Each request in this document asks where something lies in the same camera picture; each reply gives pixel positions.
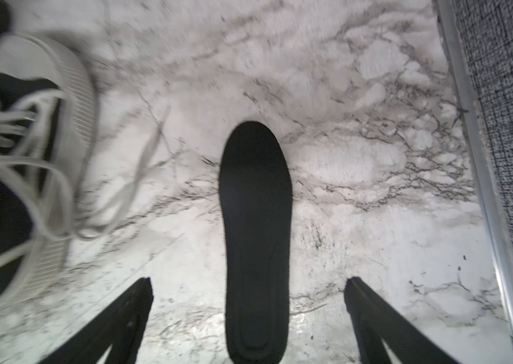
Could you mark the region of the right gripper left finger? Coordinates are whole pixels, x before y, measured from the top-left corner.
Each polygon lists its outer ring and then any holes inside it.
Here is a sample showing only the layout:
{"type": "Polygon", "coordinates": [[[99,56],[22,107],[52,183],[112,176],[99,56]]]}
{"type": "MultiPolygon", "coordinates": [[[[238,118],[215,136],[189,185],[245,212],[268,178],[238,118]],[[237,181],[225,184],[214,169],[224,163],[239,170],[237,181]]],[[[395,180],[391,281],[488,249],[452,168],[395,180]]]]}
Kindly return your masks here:
{"type": "Polygon", "coordinates": [[[153,303],[149,278],[140,278],[42,363],[134,363],[153,303]]]}

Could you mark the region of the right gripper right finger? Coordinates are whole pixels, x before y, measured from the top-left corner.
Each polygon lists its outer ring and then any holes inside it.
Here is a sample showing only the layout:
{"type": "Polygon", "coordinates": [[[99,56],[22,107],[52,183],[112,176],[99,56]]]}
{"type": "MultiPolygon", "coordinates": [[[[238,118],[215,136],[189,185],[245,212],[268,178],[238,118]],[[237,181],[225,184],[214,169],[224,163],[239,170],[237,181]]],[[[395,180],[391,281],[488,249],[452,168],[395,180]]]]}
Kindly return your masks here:
{"type": "Polygon", "coordinates": [[[362,363],[390,363],[390,348],[402,363],[456,363],[361,278],[347,280],[344,301],[362,363]]]}

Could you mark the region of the black insole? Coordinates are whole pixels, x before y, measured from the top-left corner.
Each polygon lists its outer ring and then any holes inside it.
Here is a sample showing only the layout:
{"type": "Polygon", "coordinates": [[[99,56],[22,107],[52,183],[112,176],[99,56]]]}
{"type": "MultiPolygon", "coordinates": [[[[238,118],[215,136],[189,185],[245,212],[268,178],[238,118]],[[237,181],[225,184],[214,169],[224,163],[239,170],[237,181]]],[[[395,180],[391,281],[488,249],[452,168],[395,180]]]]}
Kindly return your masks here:
{"type": "Polygon", "coordinates": [[[278,363],[288,340],[292,186],[270,129],[230,134],[219,175],[226,240],[226,344],[235,363],[278,363]]]}

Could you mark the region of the black sneaker white laces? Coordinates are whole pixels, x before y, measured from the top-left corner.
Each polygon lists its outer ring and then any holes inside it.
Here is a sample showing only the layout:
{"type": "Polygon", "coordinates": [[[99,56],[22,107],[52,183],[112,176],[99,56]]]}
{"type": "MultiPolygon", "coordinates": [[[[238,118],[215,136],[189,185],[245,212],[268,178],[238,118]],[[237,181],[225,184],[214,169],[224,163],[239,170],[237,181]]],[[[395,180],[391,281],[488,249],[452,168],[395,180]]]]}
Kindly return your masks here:
{"type": "Polygon", "coordinates": [[[46,36],[0,37],[0,308],[50,286],[72,241],[95,241],[125,218],[162,136],[141,151],[133,180],[103,224],[77,217],[76,192],[97,132],[97,105],[77,55],[46,36]]]}

